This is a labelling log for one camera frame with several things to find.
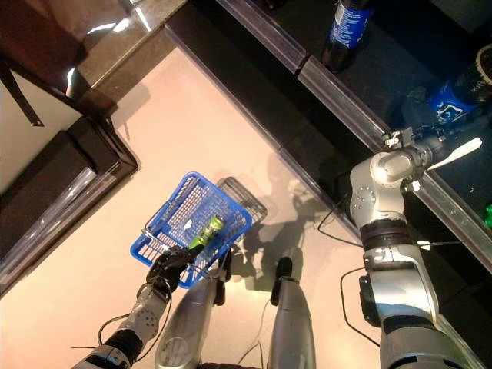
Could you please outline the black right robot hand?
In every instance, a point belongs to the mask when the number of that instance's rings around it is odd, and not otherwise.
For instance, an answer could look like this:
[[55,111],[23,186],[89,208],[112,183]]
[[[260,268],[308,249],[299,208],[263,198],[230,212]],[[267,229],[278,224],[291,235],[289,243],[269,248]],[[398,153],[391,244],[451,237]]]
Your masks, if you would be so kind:
[[389,122],[403,135],[405,146],[427,148],[444,158],[491,130],[491,103],[461,101],[447,84],[437,89],[420,86],[394,106]]

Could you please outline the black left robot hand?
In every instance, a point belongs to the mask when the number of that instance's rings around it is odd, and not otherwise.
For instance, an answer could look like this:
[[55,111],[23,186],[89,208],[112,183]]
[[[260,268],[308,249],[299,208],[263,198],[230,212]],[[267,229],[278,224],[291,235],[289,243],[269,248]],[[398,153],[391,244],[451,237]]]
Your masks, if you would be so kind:
[[201,244],[193,248],[181,248],[177,245],[169,248],[155,260],[147,274],[146,282],[159,291],[174,292],[181,273],[188,265],[194,263],[203,249],[204,246]]

